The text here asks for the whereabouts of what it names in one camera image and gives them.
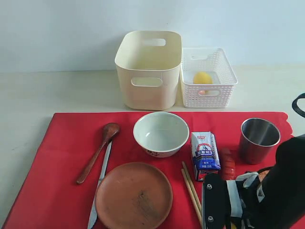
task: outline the sausage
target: sausage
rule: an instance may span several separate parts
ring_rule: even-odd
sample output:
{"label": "sausage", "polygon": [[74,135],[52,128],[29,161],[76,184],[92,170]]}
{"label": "sausage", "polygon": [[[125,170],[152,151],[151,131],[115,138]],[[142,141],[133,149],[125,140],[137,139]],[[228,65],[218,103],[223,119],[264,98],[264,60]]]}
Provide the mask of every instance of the sausage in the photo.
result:
{"label": "sausage", "polygon": [[219,175],[223,180],[235,180],[235,161],[228,148],[223,148],[219,152],[221,170]]}

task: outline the table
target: table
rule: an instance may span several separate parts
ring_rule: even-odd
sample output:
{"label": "table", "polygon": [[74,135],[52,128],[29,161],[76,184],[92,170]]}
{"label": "table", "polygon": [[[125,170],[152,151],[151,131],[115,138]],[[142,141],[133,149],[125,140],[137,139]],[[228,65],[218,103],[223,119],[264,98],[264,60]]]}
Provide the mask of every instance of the table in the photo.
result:
{"label": "table", "polygon": [[[283,111],[293,134],[305,119],[291,102],[305,92],[305,64],[234,66],[238,78],[229,106],[187,109],[180,88],[167,111]],[[305,110],[305,101],[299,106]],[[115,71],[0,74],[0,225],[20,190],[55,112],[132,111],[123,104]]]}

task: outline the white ceramic bowl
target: white ceramic bowl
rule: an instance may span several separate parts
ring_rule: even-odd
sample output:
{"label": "white ceramic bowl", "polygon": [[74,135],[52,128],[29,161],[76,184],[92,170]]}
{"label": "white ceramic bowl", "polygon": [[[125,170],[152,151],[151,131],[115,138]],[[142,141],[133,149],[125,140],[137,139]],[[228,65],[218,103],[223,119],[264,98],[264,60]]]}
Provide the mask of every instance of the white ceramic bowl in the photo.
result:
{"label": "white ceramic bowl", "polygon": [[140,118],[133,128],[136,142],[150,155],[168,157],[175,154],[189,138],[189,127],[179,116],[154,112]]}

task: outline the white wall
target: white wall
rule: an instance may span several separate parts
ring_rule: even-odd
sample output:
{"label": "white wall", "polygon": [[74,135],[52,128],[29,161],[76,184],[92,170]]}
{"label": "white wall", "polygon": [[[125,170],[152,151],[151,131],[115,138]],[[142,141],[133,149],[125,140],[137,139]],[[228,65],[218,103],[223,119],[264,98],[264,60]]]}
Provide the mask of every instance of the white wall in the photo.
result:
{"label": "white wall", "polygon": [[0,72],[114,69],[123,35],[171,30],[232,64],[305,62],[301,0],[2,0]]}

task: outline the wooden spoon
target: wooden spoon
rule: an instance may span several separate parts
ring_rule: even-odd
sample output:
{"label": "wooden spoon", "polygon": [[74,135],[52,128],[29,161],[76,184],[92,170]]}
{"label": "wooden spoon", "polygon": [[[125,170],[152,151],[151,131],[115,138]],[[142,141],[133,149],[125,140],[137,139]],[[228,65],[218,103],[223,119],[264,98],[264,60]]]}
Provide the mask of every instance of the wooden spoon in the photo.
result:
{"label": "wooden spoon", "polygon": [[82,171],[81,175],[76,180],[77,184],[81,184],[86,179],[87,175],[90,173],[97,157],[100,154],[101,149],[104,147],[104,145],[110,140],[113,139],[113,137],[120,131],[120,126],[117,123],[108,123],[103,127],[102,132],[102,144],[99,147],[99,149],[95,152],[85,169]]}

